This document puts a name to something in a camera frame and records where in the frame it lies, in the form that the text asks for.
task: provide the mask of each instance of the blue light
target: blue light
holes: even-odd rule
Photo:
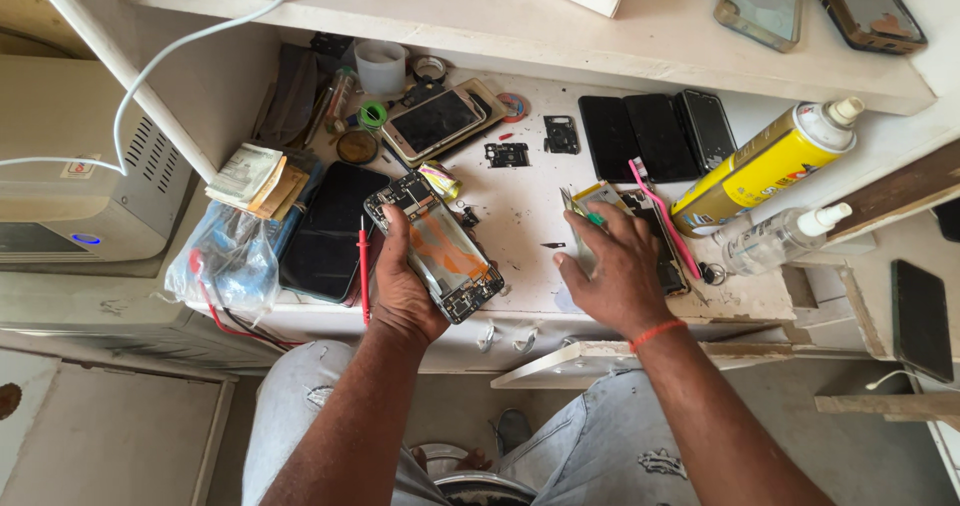
[[[91,234],[71,234],[70,237],[81,244],[87,244],[89,246],[96,246],[100,243],[100,238]]]

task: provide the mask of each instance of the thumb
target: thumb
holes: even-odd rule
[[[574,300],[589,289],[591,279],[584,273],[577,259],[566,253],[557,253],[553,255],[553,263],[557,265],[559,274],[563,277],[563,282],[566,283],[566,288],[570,290],[570,296]]]
[[[383,242],[377,270],[392,275],[406,270],[407,250],[410,248],[410,220],[403,210],[394,204],[383,205],[383,216],[387,218],[387,239]]]

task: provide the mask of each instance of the clear phone case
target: clear phone case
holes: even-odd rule
[[[804,0],[718,0],[720,24],[771,49],[786,53],[800,41]]]

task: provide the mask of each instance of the white cable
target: white cable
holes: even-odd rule
[[[129,89],[126,91],[126,95],[124,95],[123,100],[120,101],[120,106],[117,107],[117,115],[113,119],[113,146],[116,149],[117,161],[119,163],[119,166],[111,165],[110,163],[107,163],[105,161],[98,161],[96,159],[86,159],[86,158],[80,158],[80,157],[78,158],[20,157],[18,159],[6,159],[4,161],[0,161],[0,167],[4,165],[16,165],[18,163],[33,163],[36,161],[56,161],[60,163],[64,163],[64,162],[72,163],[77,161],[80,163],[86,163],[90,165],[105,167],[105,168],[117,171],[123,176],[126,176],[127,164],[124,163],[123,144],[120,143],[120,124],[121,124],[121,121],[123,120],[124,112],[127,111],[127,106],[130,104],[130,101],[134,98],[134,95],[137,94],[137,91],[140,88],[140,86],[147,80],[147,76],[150,75],[150,72],[153,71],[154,68],[156,68],[161,63],[163,58],[167,58],[167,56],[170,55],[170,53],[173,53],[176,49],[186,45],[187,43],[191,41],[196,41],[201,37],[207,37],[210,34],[216,34],[218,32],[222,32],[226,29],[233,28],[235,26],[240,26],[248,22],[256,21],[258,18],[262,17],[263,15],[266,15],[267,13],[278,8],[285,1],[286,0],[273,0],[266,7],[260,9],[259,11],[255,11],[253,13],[246,15],[246,17],[240,17],[239,19],[233,19],[232,21],[226,21],[226,22],[215,24],[215,25],[211,25],[206,29],[202,29],[200,31],[181,37],[176,41],[174,41],[173,43],[171,43],[170,45],[167,45],[156,56],[154,56],[153,59],[150,60],[150,63],[147,64],[147,67],[143,68],[143,70],[140,71],[140,74],[137,76],[136,80],[134,80],[133,83],[130,84]]]
[[[887,373],[886,375],[884,375],[883,378],[877,380],[876,382],[870,382],[870,384],[868,384],[868,385],[866,386],[867,390],[876,390],[877,387],[880,386],[883,381],[885,381],[886,379],[888,379],[888,378],[890,378],[890,377],[893,377],[893,376],[896,375],[896,374],[904,374],[904,375],[909,375],[910,377],[917,377],[917,378],[922,379],[922,380],[926,380],[926,381],[929,381],[929,382],[934,382],[934,383],[936,383],[937,385],[941,386],[942,388],[945,388],[945,389],[948,389],[948,390],[953,390],[954,392],[960,392],[960,389],[953,388],[953,387],[951,387],[951,386],[947,386],[946,384],[943,384],[942,382],[940,382],[940,381],[938,381],[938,380],[933,380],[932,378],[925,377],[925,376],[922,376],[922,375],[918,375],[917,373],[913,373],[913,372],[910,372],[910,371],[907,371],[907,370],[903,370],[903,369],[899,369],[899,370],[895,370],[895,371],[893,371],[893,372],[889,372],[889,373]]]

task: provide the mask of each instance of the green tape roll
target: green tape roll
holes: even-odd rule
[[[368,132],[379,130],[387,122],[387,107],[378,101],[364,101],[357,110],[357,125]]]

